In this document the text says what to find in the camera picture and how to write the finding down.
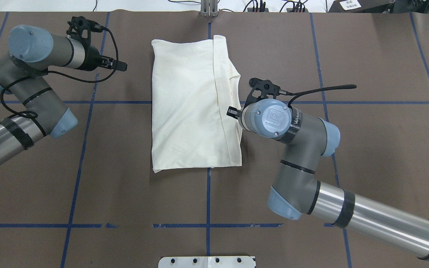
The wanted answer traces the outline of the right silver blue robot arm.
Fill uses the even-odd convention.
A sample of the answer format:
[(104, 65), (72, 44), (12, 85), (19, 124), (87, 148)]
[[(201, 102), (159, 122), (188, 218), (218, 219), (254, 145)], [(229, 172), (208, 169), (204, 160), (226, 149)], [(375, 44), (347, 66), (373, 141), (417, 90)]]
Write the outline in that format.
[(227, 115), (243, 129), (285, 145), (267, 202), (274, 213), (291, 220), (313, 215), (429, 262), (429, 219), (315, 178), (320, 158), (332, 156), (339, 145), (337, 126), (276, 99), (231, 106)]

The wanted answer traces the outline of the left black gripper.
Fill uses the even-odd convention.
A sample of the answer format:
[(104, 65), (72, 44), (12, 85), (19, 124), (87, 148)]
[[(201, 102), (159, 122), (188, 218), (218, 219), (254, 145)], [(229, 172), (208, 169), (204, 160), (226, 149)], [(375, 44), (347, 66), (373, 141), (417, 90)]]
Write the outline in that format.
[(112, 57), (101, 55), (97, 48), (91, 46), (85, 50), (83, 70), (93, 71), (98, 67), (125, 72), (128, 65)]

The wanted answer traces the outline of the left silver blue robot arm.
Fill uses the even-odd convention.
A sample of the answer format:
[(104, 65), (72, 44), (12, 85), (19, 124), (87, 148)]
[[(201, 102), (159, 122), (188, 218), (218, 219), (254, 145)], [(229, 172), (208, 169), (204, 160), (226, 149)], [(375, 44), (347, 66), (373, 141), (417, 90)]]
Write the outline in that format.
[(9, 51), (0, 58), (0, 103), (10, 112), (0, 121), (0, 165), (43, 137), (59, 138), (78, 124), (44, 77), (57, 74), (82, 83), (86, 80), (49, 67), (127, 70), (118, 53), (114, 58), (104, 56), (91, 44), (91, 34), (109, 32), (107, 27), (82, 16), (73, 17), (68, 25), (66, 36), (30, 25), (17, 25), (10, 32)]

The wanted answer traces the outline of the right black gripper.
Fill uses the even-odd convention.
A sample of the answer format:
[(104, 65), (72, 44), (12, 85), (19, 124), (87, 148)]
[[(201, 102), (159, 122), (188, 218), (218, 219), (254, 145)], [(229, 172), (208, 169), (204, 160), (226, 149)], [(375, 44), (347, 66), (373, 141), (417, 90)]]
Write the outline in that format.
[(232, 107), (232, 106), (228, 107), (228, 110), (226, 112), (226, 115), (228, 117), (234, 118), (236, 120), (238, 120), (240, 118), (241, 114), (242, 114), (242, 109), (237, 109), (237, 108)]

